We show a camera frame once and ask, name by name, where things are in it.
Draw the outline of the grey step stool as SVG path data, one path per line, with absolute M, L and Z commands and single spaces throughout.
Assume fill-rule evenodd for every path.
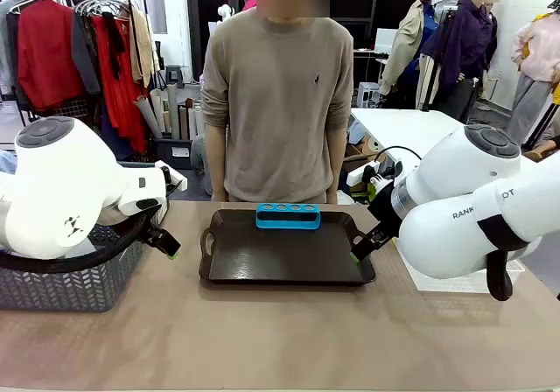
M 182 67 L 177 65 L 166 66 L 165 82 L 167 85 L 176 85 L 177 88 L 183 88 L 185 83 L 183 79 Z

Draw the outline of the dark grey jacket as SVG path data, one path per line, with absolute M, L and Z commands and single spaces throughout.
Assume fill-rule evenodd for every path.
M 101 87 L 88 50 L 83 23 L 76 14 L 73 14 L 72 24 L 72 59 L 87 93 L 99 95 Z

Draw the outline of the white paper roll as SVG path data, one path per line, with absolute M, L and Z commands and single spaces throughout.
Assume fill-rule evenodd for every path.
M 163 132 L 148 99 L 144 95 L 140 95 L 136 98 L 135 105 L 140 110 L 153 136 L 156 139 L 161 139 L 163 137 Z

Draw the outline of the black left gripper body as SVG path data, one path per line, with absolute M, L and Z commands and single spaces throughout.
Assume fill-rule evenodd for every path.
M 168 209 L 169 201 L 167 199 L 163 203 L 148 209 L 148 215 L 150 216 L 150 225 L 148 227 L 149 235 L 163 235 L 165 233 L 163 224 Z

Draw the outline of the white plastic basket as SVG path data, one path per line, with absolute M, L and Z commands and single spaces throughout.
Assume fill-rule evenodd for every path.
M 488 294 L 487 273 L 485 270 L 450 279 L 436 279 L 422 274 L 414 269 L 404 258 L 400 250 L 399 241 L 392 240 L 409 275 L 418 291 L 441 293 Z

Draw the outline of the person's right forearm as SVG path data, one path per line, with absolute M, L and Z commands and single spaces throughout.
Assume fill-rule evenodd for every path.
M 226 131 L 224 128 L 205 125 L 206 158 L 210 173 L 213 195 L 217 202 L 228 202 L 228 192 L 224 186 L 226 159 Z

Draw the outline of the beige garment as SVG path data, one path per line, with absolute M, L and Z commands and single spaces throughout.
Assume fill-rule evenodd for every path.
M 150 85 L 151 75 L 157 58 L 155 45 L 151 40 L 151 29 L 146 16 L 136 8 L 132 9 L 132 18 L 129 19 L 129 49 L 132 77 L 134 82 L 142 84 L 144 88 Z

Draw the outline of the person in beige sweater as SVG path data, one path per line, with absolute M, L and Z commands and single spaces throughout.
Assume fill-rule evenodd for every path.
M 228 201 L 327 204 L 326 133 L 347 129 L 354 41 L 330 0 L 257 0 L 206 48 L 201 109 L 226 131 Z

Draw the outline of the mannequin with beige jacket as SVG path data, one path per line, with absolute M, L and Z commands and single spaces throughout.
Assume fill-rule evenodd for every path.
M 413 109 L 423 44 L 438 28 L 433 0 L 415 0 L 400 22 L 379 87 L 381 108 Z

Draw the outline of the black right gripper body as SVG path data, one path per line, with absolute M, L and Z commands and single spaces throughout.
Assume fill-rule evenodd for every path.
M 375 217 L 378 224 L 370 231 L 373 237 L 397 237 L 402 218 L 396 213 L 391 202 L 393 185 L 383 187 L 370 202 L 367 210 Z

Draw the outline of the mannequin with purple jacket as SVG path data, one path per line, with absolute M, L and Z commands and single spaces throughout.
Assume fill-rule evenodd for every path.
M 499 1 L 458 0 L 442 10 L 438 28 L 420 52 L 419 109 L 468 121 L 497 46 L 497 25 L 490 10 Z

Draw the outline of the black storage bin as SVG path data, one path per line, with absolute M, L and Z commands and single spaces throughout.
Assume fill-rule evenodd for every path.
M 176 170 L 192 169 L 190 140 L 160 138 L 156 139 L 154 144 L 158 160 L 164 161 Z

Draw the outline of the red jacket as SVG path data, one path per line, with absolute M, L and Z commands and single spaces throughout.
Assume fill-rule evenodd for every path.
M 35 109 L 86 94 L 72 57 L 74 11 L 53 0 L 23 9 L 17 28 L 18 82 Z

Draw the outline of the blue test tube rack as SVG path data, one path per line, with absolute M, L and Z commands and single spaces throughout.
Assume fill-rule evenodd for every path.
M 320 222 L 320 210 L 312 204 L 263 203 L 255 212 L 260 229 L 317 230 Z

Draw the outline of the person's left forearm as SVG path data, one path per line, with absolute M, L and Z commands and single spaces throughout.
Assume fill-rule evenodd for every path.
M 332 183 L 326 190 L 326 203 L 336 205 L 340 172 L 345 156 L 347 145 L 347 130 L 336 129 L 326 133 L 327 146 L 329 150 L 330 167 L 332 171 Z

